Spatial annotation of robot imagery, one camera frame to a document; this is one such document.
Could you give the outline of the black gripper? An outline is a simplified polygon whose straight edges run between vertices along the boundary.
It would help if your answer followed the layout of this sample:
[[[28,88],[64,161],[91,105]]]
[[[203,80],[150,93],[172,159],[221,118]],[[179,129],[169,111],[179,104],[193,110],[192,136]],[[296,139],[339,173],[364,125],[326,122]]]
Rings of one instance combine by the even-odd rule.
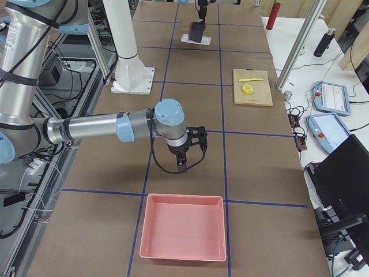
[[[168,145],[168,148],[170,152],[176,156],[177,167],[182,168],[182,172],[186,173],[187,172],[186,153],[190,149],[190,146],[181,145],[181,146],[174,147],[174,146]]]
[[[207,9],[207,7],[211,3],[215,3],[215,0],[196,0],[195,1],[195,8],[199,12],[199,11]]]

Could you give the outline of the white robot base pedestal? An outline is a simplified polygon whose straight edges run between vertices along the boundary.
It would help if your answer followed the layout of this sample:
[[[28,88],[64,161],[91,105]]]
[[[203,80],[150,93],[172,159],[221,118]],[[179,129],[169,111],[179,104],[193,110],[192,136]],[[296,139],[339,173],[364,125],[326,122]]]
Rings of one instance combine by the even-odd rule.
[[[113,93],[150,94],[155,69],[140,60],[128,1],[103,2],[118,61],[115,68]]]

